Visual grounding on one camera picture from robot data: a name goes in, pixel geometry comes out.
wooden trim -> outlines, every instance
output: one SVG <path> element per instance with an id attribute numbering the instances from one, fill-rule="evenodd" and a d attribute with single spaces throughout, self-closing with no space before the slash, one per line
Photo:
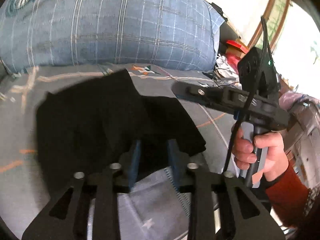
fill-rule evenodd
<path id="1" fill-rule="evenodd" d="M 266 9 L 263 13 L 263 17 L 266 19 L 266 21 L 268 21 L 268 19 L 270 17 L 270 14 L 271 14 L 272 8 L 275 4 L 275 1 L 276 0 L 269 0 L 268 1 Z M 255 46 L 257 44 L 261 34 L 262 34 L 262 25 L 261 25 L 261 22 L 259 22 L 259 25 L 258 25 L 256 31 L 254 32 L 250 42 L 248 43 L 249 49 L 251 49 L 253 46 Z"/>
<path id="2" fill-rule="evenodd" d="M 276 47 L 276 41 L 280 35 L 280 32 L 282 30 L 282 27 L 283 27 L 283 24 L 284 24 L 284 20 L 285 20 L 285 17 L 287 16 L 287 13 L 288 13 L 288 8 L 289 8 L 289 5 L 290 5 L 290 0 L 286 0 L 285 2 L 285 7 L 284 7 L 284 11 L 283 11 L 283 14 L 282 14 L 282 17 L 281 17 L 281 20 L 280 20 L 280 23 L 279 23 L 279 26 L 277 28 L 277 31 L 275 33 L 275 36 L 273 36 L 272 38 L 272 41 L 270 43 L 270 49 L 271 51 L 273 51 Z"/>

gray fabric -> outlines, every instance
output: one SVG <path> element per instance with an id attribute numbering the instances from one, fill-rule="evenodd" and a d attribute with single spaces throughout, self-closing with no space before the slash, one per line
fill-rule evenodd
<path id="1" fill-rule="evenodd" d="M 0 57 L 13 73 L 105 62 L 207 71 L 223 21 L 204 0 L 6 0 Z"/>
<path id="2" fill-rule="evenodd" d="M 0 216 L 19 238 L 49 200 L 36 161 L 37 106 L 47 92 L 54 93 L 88 78 L 103 76 L 101 70 L 109 74 L 124 68 L 138 92 L 146 96 L 174 97 L 171 85 L 175 80 L 213 84 L 198 71 L 166 70 L 147 64 L 81 65 L 34 67 L 28 69 L 29 74 L 17 78 L 9 90 L 4 90 L 0 98 Z M 207 163 L 210 171 L 221 172 L 227 152 L 224 140 L 229 139 L 232 116 L 221 116 L 221 112 L 202 109 L 184 100 L 180 102 L 207 142 L 207 150 L 193 156 L 192 161 Z M 235 172 L 233 163 L 229 170 Z M 189 195 L 175 190 L 168 168 L 138 182 L 132 193 L 119 195 L 118 205 L 122 240 L 174 240 L 185 236 L 188 230 Z"/>

black cloth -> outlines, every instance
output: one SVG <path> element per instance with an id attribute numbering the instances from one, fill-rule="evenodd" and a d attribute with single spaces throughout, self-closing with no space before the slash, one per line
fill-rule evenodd
<path id="1" fill-rule="evenodd" d="M 48 94 L 36 113 L 38 161 L 51 195 L 82 171 L 102 171 L 142 139 L 139 179 L 168 166 L 164 141 L 190 156 L 205 141 L 176 98 L 141 96 L 126 70 Z"/>

human hand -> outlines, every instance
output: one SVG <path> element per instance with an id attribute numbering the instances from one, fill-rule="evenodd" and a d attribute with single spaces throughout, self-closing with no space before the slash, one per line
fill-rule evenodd
<path id="1" fill-rule="evenodd" d="M 264 168 L 252 176 L 253 184 L 258 182 L 263 174 L 267 181 L 273 181 L 287 170 L 289 161 L 284 153 L 283 139 L 279 132 L 256 135 L 253 138 L 253 143 L 258 148 L 268 147 Z M 252 151 L 252 143 L 243 139 L 243 131 L 240 128 L 237 132 L 232 149 L 232 153 L 235 156 L 235 163 L 238 168 L 247 170 L 249 169 L 250 163 L 255 163 L 257 161 L 257 157 Z"/>

screw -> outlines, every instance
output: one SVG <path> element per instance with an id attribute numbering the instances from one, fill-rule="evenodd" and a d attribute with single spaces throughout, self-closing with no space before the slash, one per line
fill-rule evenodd
<path id="1" fill-rule="evenodd" d="M 195 170 L 195 169 L 199 168 L 199 165 L 196 163 L 188 163 L 187 167 L 191 170 Z"/>
<path id="2" fill-rule="evenodd" d="M 75 174 L 73 174 L 73 176 L 76 179 L 83 179 L 84 178 L 84 173 L 83 172 L 76 172 Z"/>
<path id="3" fill-rule="evenodd" d="M 223 175 L 227 178 L 233 178 L 235 176 L 231 171 L 225 171 Z"/>
<path id="4" fill-rule="evenodd" d="M 204 91 L 203 91 L 203 90 L 198 89 L 198 93 L 199 93 L 201 96 L 204 96 Z"/>
<path id="5" fill-rule="evenodd" d="M 112 164 L 110 164 L 110 169 L 119 170 L 119 169 L 121 169 L 121 164 L 120 163 L 112 163 Z"/>

